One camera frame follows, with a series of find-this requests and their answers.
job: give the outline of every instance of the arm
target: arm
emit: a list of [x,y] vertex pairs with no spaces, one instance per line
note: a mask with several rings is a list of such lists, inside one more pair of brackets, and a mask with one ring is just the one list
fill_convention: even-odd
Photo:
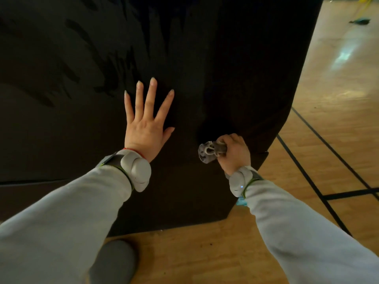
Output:
[[[227,174],[250,166],[242,137],[220,140],[228,146],[227,155],[218,159]],[[241,195],[291,284],[377,283],[379,258],[305,203],[267,180],[253,181],[241,188]]]
[[[125,147],[149,162],[173,128],[163,123],[173,91],[153,118],[157,81],[150,82],[146,105],[137,84],[136,114],[125,94]],[[0,225],[0,283],[82,283],[132,186],[124,172],[105,165],[60,187]]]

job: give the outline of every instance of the person's left hand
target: person's left hand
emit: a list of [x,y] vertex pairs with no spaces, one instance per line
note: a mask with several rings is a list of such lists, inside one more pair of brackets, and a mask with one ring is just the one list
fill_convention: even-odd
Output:
[[151,162],[160,152],[175,128],[169,127],[163,131],[163,124],[171,103],[174,99],[174,90],[171,90],[162,103],[156,117],[153,117],[157,80],[151,78],[147,92],[145,109],[143,102],[143,83],[138,81],[136,90],[136,114],[131,106],[130,96],[125,91],[126,134],[125,148],[133,149],[142,154]]

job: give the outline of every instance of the person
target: person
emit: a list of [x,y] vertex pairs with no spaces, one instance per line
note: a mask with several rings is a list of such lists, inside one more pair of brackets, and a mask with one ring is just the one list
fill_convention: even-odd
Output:
[[[102,245],[133,188],[142,191],[146,187],[150,166],[142,157],[147,162],[154,160],[174,131],[172,127],[163,131],[174,91],[168,93],[154,118],[156,89],[157,81],[152,78],[144,104],[143,84],[138,82],[135,114],[125,93],[127,149],[117,154],[121,162],[132,156],[145,171],[136,174],[125,164],[105,161],[1,224],[1,283],[83,283],[88,271],[95,284],[130,281],[137,264],[134,250],[121,240]],[[268,250],[291,284],[378,283],[379,258],[373,252],[264,180],[250,166],[249,149],[241,136],[224,135],[219,140],[227,145],[226,155],[218,158],[225,173],[232,178],[241,169],[251,172],[245,187],[232,192],[244,196]]]

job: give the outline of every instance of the hand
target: hand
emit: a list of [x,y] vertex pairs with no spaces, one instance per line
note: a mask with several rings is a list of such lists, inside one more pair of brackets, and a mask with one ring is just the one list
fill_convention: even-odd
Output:
[[226,143],[226,155],[217,158],[221,168],[227,175],[232,175],[242,166],[250,166],[250,152],[241,136],[237,134],[220,136],[217,141]]
[[156,117],[153,117],[157,85],[157,80],[151,78],[144,109],[143,83],[138,81],[135,115],[131,106],[130,96],[126,91],[124,97],[127,121],[125,148],[131,148],[141,153],[148,162],[151,162],[158,155],[175,129],[170,127],[163,131],[164,120],[174,99],[173,90],[168,93]]

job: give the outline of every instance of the forearm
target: forearm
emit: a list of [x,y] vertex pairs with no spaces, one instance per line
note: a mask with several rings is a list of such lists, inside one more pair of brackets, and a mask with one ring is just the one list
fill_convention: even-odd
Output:
[[300,200],[266,180],[244,195],[291,284],[377,283],[379,258]]
[[0,226],[0,282],[81,282],[131,194],[103,166],[51,192]]

